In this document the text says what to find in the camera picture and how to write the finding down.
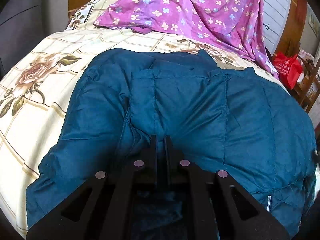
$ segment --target pink floral fabric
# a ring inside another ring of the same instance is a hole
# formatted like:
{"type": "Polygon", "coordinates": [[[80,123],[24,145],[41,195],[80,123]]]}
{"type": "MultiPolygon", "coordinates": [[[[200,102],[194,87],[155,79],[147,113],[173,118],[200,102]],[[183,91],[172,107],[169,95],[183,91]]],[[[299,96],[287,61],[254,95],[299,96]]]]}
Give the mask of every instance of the pink floral fabric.
{"type": "Polygon", "coordinates": [[[263,38],[263,0],[118,0],[94,23],[182,34],[256,61],[279,78],[263,38]]]}

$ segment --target round metal screw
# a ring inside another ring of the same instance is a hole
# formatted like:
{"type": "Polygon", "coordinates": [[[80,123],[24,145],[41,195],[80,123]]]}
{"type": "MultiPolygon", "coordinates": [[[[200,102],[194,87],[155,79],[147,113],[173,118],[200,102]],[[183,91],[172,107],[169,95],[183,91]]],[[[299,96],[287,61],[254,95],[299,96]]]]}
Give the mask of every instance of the round metal screw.
{"type": "Polygon", "coordinates": [[[104,171],[98,171],[96,173],[96,178],[97,179],[103,179],[106,176],[106,173],[104,171]]]}
{"type": "Polygon", "coordinates": [[[181,161],[180,161],[180,165],[181,165],[181,166],[184,166],[184,167],[189,166],[189,165],[190,165],[190,161],[188,161],[188,160],[181,160],[181,161]]]}
{"type": "Polygon", "coordinates": [[[225,178],[226,176],[228,176],[228,173],[224,170],[220,170],[218,171],[218,175],[222,178],[225,178]]]}
{"type": "Polygon", "coordinates": [[[144,162],[142,160],[137,160],[134,162],[134,166],[136,167],[142,167],[144,165],[144,162]]]}

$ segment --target bed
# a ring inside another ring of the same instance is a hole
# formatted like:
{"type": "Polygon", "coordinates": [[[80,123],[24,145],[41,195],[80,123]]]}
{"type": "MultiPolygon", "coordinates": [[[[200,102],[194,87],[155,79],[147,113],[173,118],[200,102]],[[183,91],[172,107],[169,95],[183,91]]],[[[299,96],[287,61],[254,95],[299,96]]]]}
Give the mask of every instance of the bed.
{"type": "Polygon", "coordinates": [[[253,62],[185,36],[154,31],[143,35],[94,26],[96,18],[115,1],[92,0],[81,7],[64,32],[42,40],[0,82],[0,208],[24,238],[26,187],[39,177],[38,165],[58,140],[71,93],[99,53],[113,48],[162,53],[205,49],[220,68],[252,67],[257,75],[285,90],[253,62]]]}

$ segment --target red bag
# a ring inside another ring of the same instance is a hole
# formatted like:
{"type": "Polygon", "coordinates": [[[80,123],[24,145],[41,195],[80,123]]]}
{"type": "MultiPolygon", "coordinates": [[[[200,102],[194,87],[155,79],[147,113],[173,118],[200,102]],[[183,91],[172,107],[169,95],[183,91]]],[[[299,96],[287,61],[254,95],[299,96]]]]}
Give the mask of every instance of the red bag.
{"type": "Polygon", "coordinates": [[[286,57],[279,52],[273,61],[273,65],[279,72],[280,81],[290,89],[293,89],[302,73],[302,67],[297,60],[297,54],[293,57],[286,57]]]}

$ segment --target leaf print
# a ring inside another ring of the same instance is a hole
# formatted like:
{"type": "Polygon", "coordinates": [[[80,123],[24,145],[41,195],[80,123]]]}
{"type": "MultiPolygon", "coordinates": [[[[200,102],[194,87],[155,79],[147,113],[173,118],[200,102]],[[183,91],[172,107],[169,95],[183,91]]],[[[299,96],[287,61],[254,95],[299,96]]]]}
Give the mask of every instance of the leaf print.
{"type": "Polygon", "coordinates": [[[149,4],[151,0],[143,0],[144,3],[149,4]]]}
{"type": "Polygon", "coordinates": [[[133,2],[135,2],[135,3],[138,3],[140,0],[132,0],[133,2]]]}
{"type": "Polygon", "coordinates": [[[23,102],[24,102],[24,96],[18,97],[18,99],[15,101],[15,103],[13,104],[13,107],[12,107],[12,112],[11,112],[12,116],[14,116],[18,112],[18,110],[23,105],[23,102]]]}
{"type": "Polygon", "coordinates": [[[62,59],[60,59],[58,61],[58,63],[60,63],[60,64],[62,64],[64,66],[68,66],[68,65],[71,65],[73,63],[76,63],[79,59],[80,59],[79,57],[68,55],[68,56],[65,56],[62,59]]]}
{"type": "Polygon", "coordinates": [[[153,11],[152,14],[154,14],[156,17],[159,17],[160,15],[162,15],[162,13],[159,11],[153,11]]]}
{"type": "Polygon", "coordinates": [[[169,28],[169,25],[167,25],[165,22],[161,25],[161,27],[166,31],[167,28],[169,28]]]}
{"type": "Polygon", "coordinates": [[[136,15],[132,14],[131,15],[131,20],[138,21],[138,20],[140,20],[140,19],[138,19],[138,17],[139,17],[138,14],[136,14],[136,15]]]}
{"type": "Polygon", "coordinates": [[[118,25],[118,22],[120,21],[120,19],[114,18],[113,20],[114,20],[113,24],[118,25]]]}
{"type": "Polygon", "coordinates": [[[121,6],[116,8],[116,13],[119,13],[119,12],[122,12],[122,7],[121,6]]]}
{"type": "Polygon", "coordinates": [[[177,31],[178,30],[178,25],[175,25],[174,23],[171,25],[172,27],[171,27],[171,30],[173,31],[177,31]]]}
{"type": "Polygon", "coordinates": [[[4,105],[4,107],[2,108],[1,112],[0,112],[0,118],[4,117],[4,115],[8,112],[8,110],[11,107],[12,102],[15,100],[15,98],[12,98],[8,103],[6,103],[4,105]]]}

